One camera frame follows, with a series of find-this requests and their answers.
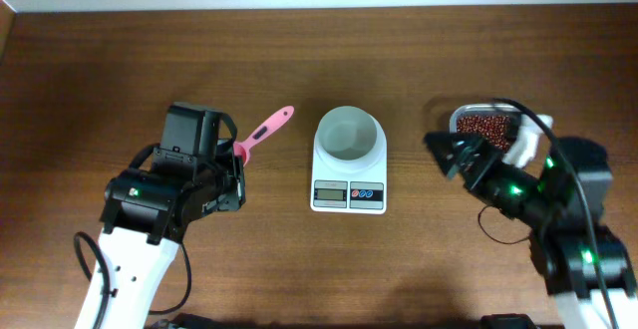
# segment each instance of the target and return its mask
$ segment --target green light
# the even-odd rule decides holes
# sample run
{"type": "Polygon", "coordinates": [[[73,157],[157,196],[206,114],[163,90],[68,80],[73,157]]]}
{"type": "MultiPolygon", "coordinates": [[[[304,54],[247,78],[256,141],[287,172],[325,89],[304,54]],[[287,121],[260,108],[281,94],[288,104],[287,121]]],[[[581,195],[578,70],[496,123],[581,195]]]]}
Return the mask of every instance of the green light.
{"type": "Polygon", "coordinates": [[[591,250],[581,250],[580,251],[580,255],[582,256],[582,260],[587,263],[587,264],[593,264],[594,262],[594,254],[591,252],[591,250]]]}
{"type": "Polygon", "coordinates": [[[509,188],[509,192],[510,192],[511,194],[514,194],[514,195],[520,195],[520,194],[522,194],[522,189],[520,189],[520,188],[518,188],[517,186],[513,185],[513,186],[511,186],[511,187],[509,188]]]}

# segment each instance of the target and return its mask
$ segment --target cable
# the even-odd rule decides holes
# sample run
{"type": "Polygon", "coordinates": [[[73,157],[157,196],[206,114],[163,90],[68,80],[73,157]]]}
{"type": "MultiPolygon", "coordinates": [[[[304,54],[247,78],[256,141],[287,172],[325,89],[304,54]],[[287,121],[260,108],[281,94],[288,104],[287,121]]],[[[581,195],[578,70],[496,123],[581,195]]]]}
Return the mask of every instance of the cable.
{"type": "MultiPolygon", "coordinates": [[[[551,131],[551,129],[535,114],[532,110],[525,107],[524,105],[510,99],[494,99],[496,102],[505,103],[508,105],[512,105],[516,107],[519,111],[521,111],[524,115],[528,115],[545,133],[552,146],[558,153],[558,156],[562,160],[565,165],[565,169],[567,172],[574,178],[574,182],[576,183],[576,191],[578,192],[578,198],[580,199],[580,204],[582,207],[583,214],[585,216],[585,228],[587,230],[587,238],[589,239],[589,246],[591,247],[591,252],[594,255],[594,258],[600,258],[598,254],[598,245],[596,244],[596,236],[594,234],[594,224],[591,216],[591,210],[589,209],[589,204],[587,204],[587,197],[585,196],[585,190],[582,186],[580,178],[578,177],[578,173],[576,172],[576,168],[574,168],[573,164],[567,158],[565,151],[562,149],[560,142],[556,135],[551,131]]],[[[609,291],[607,290],[607,285],[605,284],[605,279],[602,275],[602,267],[600,266],[600,260],[595,260],[593,262],[594,269],[596,271],[596,279],[598,281],[598,286],[600,287],[600,291],[602,293],[602,297],[605,301],[605,307],[607,308],[607,314],[609,315],[609,321],[611,323],[611,327],[613,329],[619,329],[618,321],[616,320],[616,315],[614,314],[614,308],[611,306],[611,299],[609,298],[609,291]]]]}
{"type": "Polygon", "coordinates": [[[165,314],[172,313],[173,311],[181,308],[186,303],[186,300],[188,300],[188,297],[190,296],[190,287],[192,286],[192,273],[190,272],[190,260],[188,260],[188,254],[186,253],[186,246],[183,245],[182,243],[180,248],[181,248],[181,253],[183,254],[183,263],[186,266],[186,291],[183,294],[183,298],[181,298],[181,301],[177,303],[177,305],[169,309],[150,310],[149,311],[150,315],[165,315],[165,314]]]}
{"type": "MultiPolygon", "coordinates": [[[[91,274],[91,270],[89,269],[89,266],[87,265],[86,260],[84,259],[84,255],[82,254],[82,249],[80,248],[80,240],[78,239],[78,237],[82,237],[84,240],[87,241],[87,243],[89,243],[89,246],[91,247],[91,250],[93,250],[93,252],[96,254],[96,258],[102,258],[102,262],[103,263],[100,263],[100,259],[98,259],[98,262],[100,263],[100,268],[102,269],[102,276],[103,276],[103,278],[105,278],[104,282],[108,284],[108,285],[105,285],[105,287],[111,288],[111,286],[110,286],[111,282],[110,282],[110,278],[109,278],[109,271],[104,269],[104,268],[107,268],[107,263],[104,260],[104,256],[102,255],[102,251],[100,250],[100,247],[89,236],[89,234],[87,234],[85,232],[78,232],[74,236],[73,244],[74,244],[74,247],[76,249],[76,256],[78,257],[78,261],[80,262],[80,266],[82,267],[82,271],[84,271],[85,276],[87,277],[87,279],[89,279],[89,281],[91,281],[91,278],[92,278],[93,275],[91,274]]],[[[172,306],[169,309],[164,309],[164,310],[149,310],[149,315],[170,314],[170,313],[178,310],[179,308],[181,308],[186,303],[186,301],[188,300],[188,297],[190,296],[190,289],[192,287],[192,272],[190,270],[190,259],[188,259],[188,253],[186,252],[186,246],[183,243],[179,245],[179,248],[181,248],[181,253],[183,254],[183,262],[184,262],[184,265],[186,266],[186,291],[183,294],[183,297],[181,298],[181,301],[179,301],[179,303],[177,303],[177,305],[172,306]]],[[[104,311],[105,312],[107,310],[106,306],[107,306],[107,304],[104,304],[104,311]]],[[[99,315],[100,322],[102,322],[103,317],[104,317],[104,313],[102,313],[102,317],[100,317],[100,315],[99,315]]],[[[100,325],[94,326],[94,329],[97,329],[99,327],[100,327],[100,325]]]]}
{"type": "Polygon", "coordinates": [[[102,289],[102,301],[100,302],[100,309],[98,310],[98,315],[96,316],[96,321],[93,324],[93,329],[98,329],[102,326],[102,321],[104,320],[104,316],[107,312],[107,307],[109,306],[109,297],[111,297],[111,278],[109,278],[109,270],[107,269],[107,261],[104,259],[104,255],[102,255],[102,251],[98,247],[98,244],[89,236],[89,234],[85,232],[77,232],[73,236],[73,246],[76,250],[76,256],[78,257],[78,261],[80,262],[80,266],[84,271],[85,275],[91,281],[91,271],[89,270],[89,266],[87,265],[87,261],[84,259],[84,255],[82,254],[82,248],[80,247],[80,239],[84,239],[87,242],[93,254],[96,256],[96,260],[98,264],[100,264],[100,269],[102,271],[102,281],[104,282],[102,289]]]}
{"type": "Polygon", "coordinates": [[[480,210],[480,212],[478,213],[478,217],[477,217],[478,227],[480,228],[480,230],[482,230],[482,232],[483,232],[483,233],[484,233],[484,234],[485,234],[485,235],[486,235],[489,239],[491,239],[491,240],[495,241],[496,243],[499,243],[499,244],[505,244],[505,245],[519,244],[519,243],[523,243],[523,242],[525,242],[526,240],[528,240],[528,239],[529,239],[529,235],[528,235],[528,236],[526,236],[525,238],[521,238],[521,239],[519,239],[519,240],[515,240],[515,241],[513,241],[513,242],[505,242],[505,241],[498,240],[498,239],[496,239],[496,238],[492,237],[491,235],[489,235],[489,233],[487,233],[487,231],[485,230],[485,228],[483,228],[482,224],[480,223],[480,217],[481,217],[481,216],[482,216],[482,214],[485,212],[485,210],[486,210],[486,209],[488,209],[488,208],[490,208],[490,207],[491,207],[491,208],[495,208],[495,207],[494,207],[494,206],[492,206],[492,205],[486,205],[485,207],[483,207],[483,208],[480,210]]]}

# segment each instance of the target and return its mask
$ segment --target white scale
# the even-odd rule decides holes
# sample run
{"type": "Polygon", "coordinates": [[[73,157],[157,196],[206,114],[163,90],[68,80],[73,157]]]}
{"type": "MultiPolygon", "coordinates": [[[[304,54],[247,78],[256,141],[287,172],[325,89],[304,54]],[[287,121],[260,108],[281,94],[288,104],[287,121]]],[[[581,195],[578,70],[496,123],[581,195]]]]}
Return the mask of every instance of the white scale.
{"type": "Polygon", "coordinates": [[[358,108],[336,108],[319,123],[313,149],[313,210],[386,211],[387,143],[377,120],[358,108]]]}

